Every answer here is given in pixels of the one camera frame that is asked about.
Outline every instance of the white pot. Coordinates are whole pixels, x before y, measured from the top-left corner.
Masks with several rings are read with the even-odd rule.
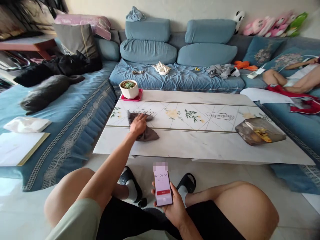
[[[133,88],[129,88],[129,89],[122,88],[121,84],[124,83],[124,82],[128,82],[128,81],[134,82],[136,85]],[[129,79],[128,80],[124,80],[119,84],[119,87],[120,87],[121,92],[122,92],[122,94],[123,94],[123,96],[125,98],[134,99],[134,98],[136,98],[136,96],[139,95],[138,83],[136,81],[134,81],[134,80],[129,80]]]

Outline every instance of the hand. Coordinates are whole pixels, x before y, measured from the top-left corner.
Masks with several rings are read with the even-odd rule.
[[[309,64],[315,64],[317,62],[318,62],[318,58],[313,58],[313,59],[307,61],[307,63],[309,63]]]
[[[147,127],[147,115],[139,114],[135,117],[133,122],[130,125],[130,132],[135,134],[136,136],[141,135]]]
[[[173,204],[163,206],[162,210],[166,214],[166,217],[169,219],[169,221],[177,228],[180,229],[181,226],[185,223],[186,220],[188,220],[189,215],[186,211],[186,208],[184,207],[182,198],[180,194],[178,193],[176,187],[170,182],[170,187],[173,193],[172,199]],[[155,190],[152,189],[151,193],[155,195]]]

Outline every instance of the marble tabletop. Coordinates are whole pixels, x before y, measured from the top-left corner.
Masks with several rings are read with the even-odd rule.
[[[248,145],[235,131],[245,119],[262,117],[284,132],[247,96],[220,93],[144,90],[140,102],[120,99],[93,153],[110,154],[120,144],[129,131],[128,111],[153,116],[147,125],[160,136],[156,141],[135,142],[132,155],[314,165],[289,137],[277,143]]]

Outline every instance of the orange plush toy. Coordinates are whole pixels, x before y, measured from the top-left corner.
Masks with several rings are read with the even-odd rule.
[[[234,62],[236,68],[238,69],[247,69],[247,70],[250,70],[250,71],[256,71],[258,70],[258,67],[257,66],[250,66],[250,63],[249,61],[244,61],[244,62],[241,62],[241,61],[235,61]]]

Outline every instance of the potted plant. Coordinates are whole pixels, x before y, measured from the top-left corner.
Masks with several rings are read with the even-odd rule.
[[[125,98],[134,99],[139,95],[138,83],[134,80],[124,80],[119,86]]]

